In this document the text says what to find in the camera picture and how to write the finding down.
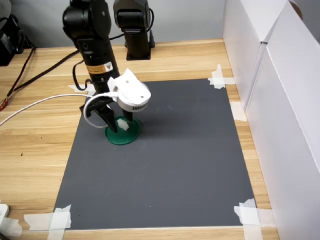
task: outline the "black cable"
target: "black cable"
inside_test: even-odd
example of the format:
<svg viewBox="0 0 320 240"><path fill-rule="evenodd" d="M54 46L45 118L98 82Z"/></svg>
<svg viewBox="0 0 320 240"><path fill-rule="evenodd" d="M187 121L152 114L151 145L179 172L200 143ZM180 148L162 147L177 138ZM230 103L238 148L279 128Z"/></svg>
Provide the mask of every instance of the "black cable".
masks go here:
<svg viewBox="0 0 320 240"><path fill-rule="evenodd" d="M82 89L78 83L78 80L77 80L77 77L76 77L76 67L79 65L79 64L82 64L84 62L84 60L78 62L76 65L73 66L73 69L72 69L72 76L73 76L73 81L74 81L74 84L76 86L77 89L79 89L80 91L84 91L86 90L86 88L88 87L88 83L92 84L92 81L90 79L87 79L85 80L85 83L84 83L84 88Z"/></svg>
<svg viewBox="0 0 320 240"><path fill-rule="evenodd" d="M125 34L122 33L122 34L120 34L120 35L118 35L118 36L111 37L111 38L110 38L110 41L111 41L111 40L114 40L114 39L121 38L121 37L123 37L124 35L125 35Z"/></svg>
<svg viewBox="0 0 320 240"><path fill-rule="evenodd" d="M149 11L151 13L152 20L151 20L151 24L150 24L149 28L146 30L146 32L149 32L152 29L152 27L154 25L154 22L155 22L155 13L154 13L154 11L151 8L149 8Z"/></svg>
<svg viewBox="0 0 320 240"><path fill-rule="evenodd" d="M6 95L6 97L9 97L9 96L13 93L13 91L14 91L17 83L19 82L22 74L24 73L25 68L26 68L26 66L27 66L27 64L28 64L28 62L29 62L29 60L30 60L30 58L31 58L31 56L32 56L32 54L34 53L35 50L36 50L35 47L31 49L31 52L30 52L28 58L26 59L26 61L24 62L23 67L22 67L22 69L21 69L21 72L20 72L18 78L15 80L13 86L12 86L11 89L9 90L8 94Z"/></svg>
<svg viewBox="0 0 320 240"><path fill-rule="evenodd" d="M33 83L35 80L41 78L42 76L46 75L47 73L51 72L52 70L56 69L58 66L60 66L61 64L63 64L66 60L68 60L69 58L73 57L74 55L78 54L79 50L76 50L70 54L68 54L67 56L65 56L63 59L61 59L60 61L58 61L55 65L53 65L52 67L48 68L47 70L39 73L37 76L34 76L33 78L31 78L30 80L26 81L25 83L21 84L20 86L16 87L13 92L16 92L26 86L28 86L29 84Z"/></svg>
<svg viewBox="0 0 320 240"><path fill-rule="evenodd" d="M150 24L149 28L146 30L146 32L149 32L149 31L151 30L151 28L152 28L153 25L154 25L154 21L155 21L154 11L153 11L151 8L149 8L149 11L151 12L152 20L151 20L151 24ZM2 17L2 18L0 18L0 22L3 21L3 20L8 20L8 18L7 18L7 17ZM111 37L110 40L114 40L114 39L121 38L121 37L123 37L124 35L125 35L125 34L122 33L122 34L120 34L120 35L118 35L118 36ZM18 86L18 87L15 88L15 86L16 86L17 83L19 82L19 80L20 80L20 78L21 78L21 76L22 76L22 74L23 74L23 72L24 72L24 70L25 70L25 68L26 68L26 66L27 66L27 63L28 63L29 59L31 58L33 52L36 50L35 45L28 39L27 36L26 36L26 40L27 40L27 42L29 43L29 45L32 46L32 50L31 50L31 52L30 52L27 60L25 61L23 67L22 67L22 70L21 70L21 72L20 72L20 75L18 76L18 78L16 79L16 81L15 81L15 83L13 84L12 88L10 89L9 93L7 94L7 96L6 96L7 98L10 97L12 93L14 93L14 92L16 92L16 91L18 91L18 90L20 90L20 89L22 89L22 88L30 85L30 84L33 83L35 80L41 78L42 76L44 76L44 75L46 75L47 73L51 72L52 70L56 69L58 66L60 66L62 63L64 63L66 60L68 60L69 58L71 58L71 57L73 57L74 55L76 55L76 54L79 53L79 50L76 50L76 51L70 53L69 55L65 56L63 59L61 59L59 62L57 62L57 63L56 63L55 65L53 65L52 67L48 68L47 70L41 72L40 74L34 76L34 77L31 78L30 80L26 81L25 83L23 83L23 84L21 84L20 86ZM76 65L74 65L74 66L73 66L73 69L72 69L73 81L74 81L76 87L77 87L79 90L82 90L82 88L79 86L78 81L77 81L77 78L76 78L76 66L79 65L79 64L81 64L81 63L83 63L83 60L82 60L81 62L78 62ZM88 86L87 84L88 84L88 83L91 83L91 80L90 80L90 79L87 79L87 80L85 81L85 89L87 88L87 86Z"/></svg>

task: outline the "wooden table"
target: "wooden table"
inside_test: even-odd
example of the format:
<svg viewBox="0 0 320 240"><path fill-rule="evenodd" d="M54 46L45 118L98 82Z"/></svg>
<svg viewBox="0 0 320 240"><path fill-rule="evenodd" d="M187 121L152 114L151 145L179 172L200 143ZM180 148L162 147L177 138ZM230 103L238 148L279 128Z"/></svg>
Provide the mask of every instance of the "wooden table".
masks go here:
<svg viewBox="0 0 320 240"><path fill-rule="evenodd" d="M37 49L25 69L20 84L48 69L73 47ZM120 73L126 68L141 81L207 79L221 64L224 77L232 77L223 39L158 43L149 61L126 61L127 50L113 46ZM9 66L0 67L0 97L5 95L29 55L16 55ZM78 54L61 66L38 79L25 89L13 94L10 104L0 112L0 121L37 100L57 95L72 94L72 67L82 59ZM78 81L89 77L84 64L77 67ZM237 87L226 86L230 101L239 101ZM18 114L0 127L0 199L10 206L9 218L19 219L23 239L46 239L46 232L28 232L24 214L53 211L69 153L81 113L83 97L52 99ZM268 194L258 162L248 122L235 121L242 152L249 172L257 207L270 209ZM263 238L278 239L275 228L263 228ZM64 239L168 239L212 240L214 238L242 240L242 227L186 227L121 230L66 230Z"/></svg>

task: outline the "white tape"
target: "white tape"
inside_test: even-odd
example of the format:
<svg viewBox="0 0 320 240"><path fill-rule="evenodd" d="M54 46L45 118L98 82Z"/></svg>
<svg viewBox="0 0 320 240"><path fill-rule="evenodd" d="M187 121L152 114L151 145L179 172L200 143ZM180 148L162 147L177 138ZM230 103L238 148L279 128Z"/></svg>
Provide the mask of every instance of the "white tape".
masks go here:
<svg viewBox="0 0 320 240"><path fill-rule="evenodd" d="M80 88L84 89L85 85L84 84L80 84L79 85ZM93 84L88 84L87 88L85 90L79 90L76 85L68 85L69 88L72 88L76 93L82 93L82 92L88 92L87 94L89 96L93 96L96 93L95 87Z"/></svg>
<svg viewBox="0 0 320 240"><path fill-rule="evenodd" d="M22 227L18 219L0 217L0 232L6 237L20 237Z"/></svg>
<svg viewBox="0 0 320 240"><path fill-rule="evenodd" d="M243 122L247 122L247 116L245 114L244 109L242 108L241 102L239 101L232 101L230 102L231 111L234 120L239 120Z"/></svg>
<svg viewBox="0 0 320 240"><path fill-rule="evenodd" d="M65 229L71 227L70 208L71 205L51 213L26 214L24 220L30 226L29 231L49 231L48 240L62 240Z"/></svg>
<svg viewBox="0 0 320 240"><path fill-rule="evenodd" d="M208 80L210 81L210 85L214 85L215 89L225 88L226 84L235 84L235 79L233 77L224 78L220 64L216 67L216 71L212 72L212 77L208 78Z"/></svg>
<svg viewBox="0 0 320 240"><path fill-rule="evenodd" d="M56 218L57 213L69 213L71 205L65 208L56 208L54 212L42 213L42 214L26 214L24 220L29 224L29 231L49 231L51 228L52 220ZM71 217L68 217L68 221L65 225L65 229L71 227Z"/></svg>
<svg viewBox="0 0 320 240"><path fill-rule="evenodd" d="M19 220L6 217L9 213L9 208L6 204L0 205L0 233L6 237L20 237L22 234L22 227L19 225Z"/></svg>
<svg viewBox="0 0 320 240"><path fill-rule="evenodd" d="M262 240L261 227L275 227L275 220L271 209L256 208L254 199L249 199L239 206L234 206L234 212L243 224L245 240Z"/></svg>

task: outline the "cardboard panel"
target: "cardboard panel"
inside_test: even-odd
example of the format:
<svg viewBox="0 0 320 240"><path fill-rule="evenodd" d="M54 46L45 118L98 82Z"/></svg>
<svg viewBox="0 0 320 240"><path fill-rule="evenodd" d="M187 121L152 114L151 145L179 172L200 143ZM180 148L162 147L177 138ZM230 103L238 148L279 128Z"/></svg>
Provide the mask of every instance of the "cardboard panel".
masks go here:
<svg viewBox="0 0 320 240"><path fill-rule="evenodd" d="M277 70L266 51L247 117L280 238L318 240L320 174Z"/></svg>
<svg viewBox="0 0 320 240"><path fill-rule="evenodd" d="M246 108L261 41L240 0L225 1L223 40L242 106Z"/></svg>
<svg viewBox="0 0 320 240"><path fill-rule="evenodd" d="M279 17L268 49L320 170L320 45L289 3Z"/></svg>
<svg viewBox="0 0 320 240"><path fill-rule="evenodd" d="M268 42L269 32L287 0L241 0L260 42Z"/></svg>

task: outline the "green object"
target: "green object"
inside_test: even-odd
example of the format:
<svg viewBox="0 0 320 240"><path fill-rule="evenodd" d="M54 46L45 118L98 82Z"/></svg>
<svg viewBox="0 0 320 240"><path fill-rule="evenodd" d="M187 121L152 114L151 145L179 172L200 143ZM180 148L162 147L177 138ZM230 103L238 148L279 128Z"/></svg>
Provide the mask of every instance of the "green object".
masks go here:
<svg viewBox="0 0 320 240"><path fill-rule="evenodd" d="M119 127L119 119L126 121L126 123L129 125L129 128L127 130L124 130L121 127ZM118 132L113 132L109 127L107 127L104 130L105 136L110 143L114 145L126 145L136 140L140 133L140 125L136 119L133 119L133 121L130 122L124 116L118 116L114 120Z"/></svg>

